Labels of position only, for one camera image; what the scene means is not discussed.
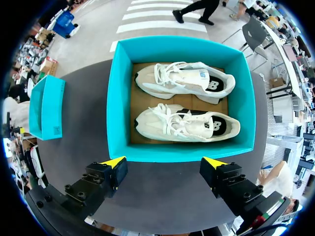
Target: gray chair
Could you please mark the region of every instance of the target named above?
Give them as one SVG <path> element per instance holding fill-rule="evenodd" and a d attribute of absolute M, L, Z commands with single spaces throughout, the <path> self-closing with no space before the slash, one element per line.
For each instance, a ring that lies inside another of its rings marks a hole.
<path fill-rule="evenodd" d="M 263 64 L 265 64 L 268 61 L 266 51 L 261 46 L 261 44 L 263 43 L 263 41 L 267 37 L 267 32 L 265 31 L 263 26 L 260 24 L 260 22 L 254 16 L 252 16 L 250 21 L 247 24 L 243 25 L 242 29 L 239 29 L 238 31 L 240 31 L 240 30 L 243 31 L 243 35 L 245 37 L 246 44 L 247 44 L 247 47 L 245 47 L 242 50 L 242 52 L 245 51 L 248 47 L 250 47 L 252 49 L 252 53 L 249 54 L 246 58 L 250 57 L 254 53 L 257 53 L 266 59 L 262 64 L 260 64 L 259 66 L 257 66 L 254 69 L 254 70 L 256 70 L 257 68 L 259 68 L 260 66 L 262 66 Z M 224 43 L 229 38 L 231 38 L 233 35 L 235 35 L 238 31 L 234 32 L 230 37 L 228 37 L 222 43 Z"/>

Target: shoe tongue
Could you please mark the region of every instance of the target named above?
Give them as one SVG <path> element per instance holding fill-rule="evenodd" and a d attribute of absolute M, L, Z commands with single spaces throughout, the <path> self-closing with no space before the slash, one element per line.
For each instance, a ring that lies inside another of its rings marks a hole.
<path fill-rule="evenodd" d="M 180 127 L 178 124 L 174 124 L 174 128 L 178 127 Z M 185 124 L 185 129 L 191 135 L 208 139 L 213 135 L 212 117 L 209 117 L 208 121 L 191 121 L 189 124 Z"/>
<path fill-rule="evenodd" d="M 170 79 L 175 79 L 177 82 L 184 82 L 192 85 L 199 85 L 206 90 L 209 85 L 209 72 L 206 69 L 197 70 L 181 70 L 180 73 L 171 72 Z"/>

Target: cardboard insert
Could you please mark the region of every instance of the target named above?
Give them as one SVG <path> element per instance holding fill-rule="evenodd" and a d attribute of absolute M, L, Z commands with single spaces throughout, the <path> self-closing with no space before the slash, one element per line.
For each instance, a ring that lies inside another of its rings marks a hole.
<path fill-rule="evenodd" d="M 225 97 L 218 105 L 210 104 L 204 101 L 201 101 L 193 94 L 176 94 L 171 99 L 161 99 L 153 97 L 141 88 L 139 88 L 134 80 L 135 74 L 143 69 L 144 67 L 154 63 L 134 63 L 132 69 L 131 77 L 131 98 L 130 98 L 130 142 L 132 144 L 172 144 L 172 143 L 182 143 L 182 142 L 165 142 L 159 140 L 148 139 L 134 128 L 134 120 L 148 107 L 156 107 L 158 103 L 163 104 L 178 104 L 187 108 L 189 110 L 200 110 L 200 111 L 211 111 L 211 112 L 220 112 L 225 115 L 228 115 L 228 106 L 227 106 L 227 97 Z"/>

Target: floor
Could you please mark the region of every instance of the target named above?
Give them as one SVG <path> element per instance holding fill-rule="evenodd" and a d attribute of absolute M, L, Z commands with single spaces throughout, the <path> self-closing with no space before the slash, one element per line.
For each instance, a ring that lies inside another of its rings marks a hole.
<path fill-rule="evenodd" d="M 147 35 L 181 35 L 221 43 L 249 20 L 249 16 L 245 15 L 240 21 L 233 21 L 229 17 L 232 11 L 220 4 L 210 18 L 214 26 L 198 22 L 202 10 L 184 16 L 184 24 L 177 23 L 171 10 L 190 3 L 192 0 L 87 1 L 73 13 L 73 23 L 80 25 L 78 32 L 69 39 L 57 35 L 51 46 L 49 56 L 59 62 L 56 76 L 61 77 L 90 64 L 112 59 L 118 40 Z M 225 42 L 236 49 L 240 49 L 244 43 L 241 31 Z M 245 55 L 250 53 L 250 49 L 244 52 Z M 275 77 L 271 62 L 279 59 L 280 55 L 274 45 L 267 49 L 267 54 L 268 62 L 255 72 L 264 75 L 266 91 L 269 91 L 269 79 Z M 248 58 L 251 69 L 263 62 L 264 58 L 259 55 Z M 275 122 L 272 102 L 268 99 L 268 135 L 293 135 L 296 134 L 296 128 L 293 124 Z M 267 144 L 262 166 L 275 166 L 283 155 L 284 148 Z"/>

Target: white stripe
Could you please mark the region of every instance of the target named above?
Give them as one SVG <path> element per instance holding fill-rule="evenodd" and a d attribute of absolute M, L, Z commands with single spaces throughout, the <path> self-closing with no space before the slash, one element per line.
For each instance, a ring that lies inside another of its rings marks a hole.
<path fill-rule="evenodd" d="M 192 0 L 134 0 L 134 1 L 131 2 L 131 4 L 152 2 L 152 1 L 179 1 L 179 2 L 192 3 Z"/>
<path fill-rule="evenodd" d="M 114 52 L 116 50 L 117 43 L 118 43 L 118 41 L 112 42 L 112 46 L 110 46 L 110 50 L 109 50 L 110 53 Z"/>
<path fill-rule="evenodd" d="M 144 21 L 132 24 L 119 26 L 116 33 L 122 33 L 132 30 L 152 29 L 152 28 L 177 28 L 186 30 L 195 30 L 201 32 L 207 32 L 206 27 L 201 24 L 189 23 L 179 24 L 176 21 Z"/>
<path fill-rule="evenodd" d="M 167 10 L 167 11 L 141 11 L 141 12 L 126 14 L 123 17 L 123 20 L 133 19 L 133 18 L 137 18 L 137 17 L 145 17 L 145 16 L 173 16 L 173 13 L 170 10 Z M 185 17 L 199 19 L 200 15 L 196 14 L 196 13 L 187 13 L 187 14 L 185 14 Z"/>
<path fill-rule="evenodd" d="M 86 3 L 84 3 L 84 5 L 81 8 L 84 9 L 88 4 L 89 2 L 87 1 Z"/>
<path fill-rule="evenodd" d="M 78 12 L 79 10 L 83 9 L 84 7 L 86 7 L 86 5 L 88 4 L 89 2 L 86 1 L 85 3 L 83 3 L 81 6 L 79 6 L 79 8 L 75 11 L 75 12 Z"/>
<path fill-rule="evenodd" d="M 184 8 L 188 5 L 185 4 L 176 4 L 176 3 L 151 3 L 151 4 L 143 4 L 128 7 L 127 11 L 143 9 L 143 8 L 151 8 L 151 7 L 172 7 L 172 8 Z"/>

